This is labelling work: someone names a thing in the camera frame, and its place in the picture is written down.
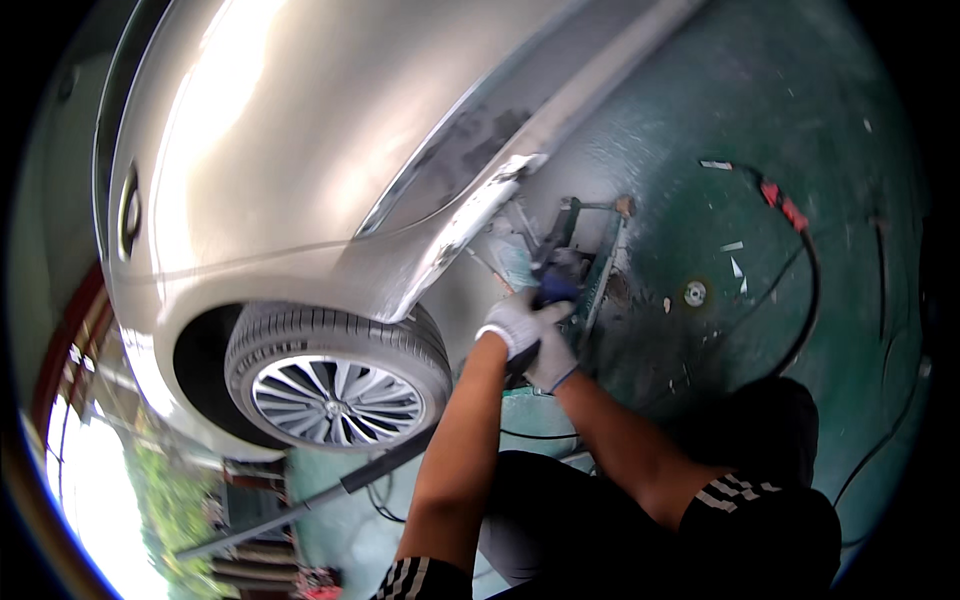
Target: forearm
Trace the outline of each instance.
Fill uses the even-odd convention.
[[[429,556],[470,573],[499,447],[506,347],[484,334],[423,455],[396,556]]]
[[[582,372],[574,372],[554,395],[604,473],[669,529],[679,528],[690,499],[722,474],[722,468],[690,461],[655,424],[617,403]]]

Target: door handle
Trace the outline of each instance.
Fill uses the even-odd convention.
[[[136,174],[136,164],[130,163],[130,170],[120,192],[120,206],[117,214],[117,253],[120,260],[130,260],[133,241],[140,234],[140,190]]]

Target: person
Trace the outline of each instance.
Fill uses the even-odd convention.
[[[806,388],[754,382],[668,437],[577,369],[555,326],[570,306],[533,310],[532,295],[500,301],[477,333],[374,598],[470,598],[478,545],[511,586],[495,598],[830,585],[840,524],[810,488],[818,416]],[[602,477],[497,453],[506,363],[537,341],[527,379],[557,399]]]

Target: floor jack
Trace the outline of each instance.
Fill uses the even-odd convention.
[[[583,253],[571,247],[577,220],[584,210],[608,210],[611,214],[606,223],[603,241],[594,253]],[[531,246],[529,248],[530,270],[533,274],[533,280],[538,284],[538,292],[534,303],[535,305],[544,305],[560,300],[575,302],[576,307],[573,314],[561,323],[561,329],[571,347],[575,348],[578,354],[585,348],[593,324],[596,322],[597,312],[600,309],[607,281],[610,278],[614,252],[623,245],[624,229],[634,212],[634,200],[630,196],[620,196],[612,203],[583,203],[576,198],[564,198],[561,200],[560,215],[557,217],[550,233],[542,242],[537,243],[532,233],[526,232],[527,245]],[[487,267],[497,275],[498,280],[503,282],[502,276],[496,272],[496,269],[489,264]],[[523,372],[537,357],[537,349],[538,347],[534,346],[522,352],[507,365],[507,381],[504,386],[505,396],[515,394],[548,396],[543,394],[541,390],[530,386],[523,378]],[[274,518],[248,527],[244,531],[221,536],[199,546],[182,550],[176,554],[176,559],[184,561],[236,545],[263,532],[293,522],[334,498],[364,490],[368,485],[393,472],[426,450],[435,429],[436,425],[421,431],[383,456],[344,475],[336,485],[314,494]],[[528,436],[515,432],[505,431],[505,433],[521,438],[548,440],[576,437],[576,434]],[[562,460],[579,458],[582,454],[584,453],[580,452],[564,457]]]

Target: paint-stained floor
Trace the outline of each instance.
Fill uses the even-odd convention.
[[[797,234],[749,181],[704,169],[701,158],[760,169],[810,221],[822,263],[821,315],[787,375],[810,389],[820,411],[814,487],[833,500],[913,396],[898,435],[837,506],[847,564],[896,488],[923,413],[913,291],[927,202],[893,87],[842,3],[710,3],[523,188],[541,230],[564,196],[636,199],[583,362],[619,401],[661,422],[766,374],[800,331],[810,302],[810,269]],[[886,227],[886,290],[876,217]],[[589,240],[600,227],[587,219],[576,239]],[[722,249],[736,242],[742,249]],[[731,259],[744,277],[734,276]],[[690,281],[704,284],[702,306],[684,301]],[[487,307],[502,296],[490,274],[465,256],[430,291],[424,305],[451,364],[463,359]],[[540,397],[507,398],[504,426],[542,435],[571,431],[557,406]],[[506,436],[502,443],[554,456],[573,446]],[[296,450],[290,490],[306,497],[366,460]],[[400,516],[418,466],[414,461],[392,478],[388,506]],[[385,492],[388,483],[378,488]],[[308,562],[344,570],[345,598],[376,589],[402,531],[364,493],[324,505],[296,527]],[[476,569],[475,597],[505,587],[482,557]]]

